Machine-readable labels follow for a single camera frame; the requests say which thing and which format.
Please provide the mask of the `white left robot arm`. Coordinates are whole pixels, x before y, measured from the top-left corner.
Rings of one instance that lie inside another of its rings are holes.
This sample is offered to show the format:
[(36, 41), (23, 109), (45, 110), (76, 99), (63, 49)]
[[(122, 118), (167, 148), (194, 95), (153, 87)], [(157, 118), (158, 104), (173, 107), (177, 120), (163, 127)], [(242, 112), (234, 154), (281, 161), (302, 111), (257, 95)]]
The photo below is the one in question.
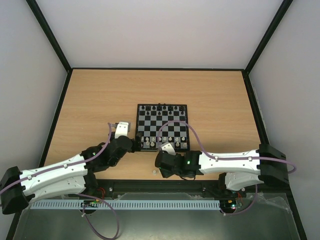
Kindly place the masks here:
[(140, 151), (141, 136), (125, 135), (91, 146), (75, 156), (40, 168), (8, 168), (0, 180), (0, 206), (4, 215), (15, 214), (30, 204), (60, 195), (93, 194), (95, 173), (115, 167), (126, 153)]

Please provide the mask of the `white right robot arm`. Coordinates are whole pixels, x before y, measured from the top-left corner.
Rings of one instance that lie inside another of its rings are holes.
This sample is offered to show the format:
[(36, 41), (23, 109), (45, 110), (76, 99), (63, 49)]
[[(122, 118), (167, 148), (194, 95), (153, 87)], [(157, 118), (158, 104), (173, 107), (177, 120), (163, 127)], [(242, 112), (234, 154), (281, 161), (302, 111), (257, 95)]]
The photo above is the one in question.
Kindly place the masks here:
[(269, 187), (287, 187), (289, 173), (286, 155), (269, 144), (258, 149), (236, 153), (204, 153), (187, 151), (181, 155), (167, 144), (155, 158), (163, 178), (176, 175), (194, 179), (198, 175), (219, 173), (218, 191), (229, 196), (243, 188), (265, 184)]

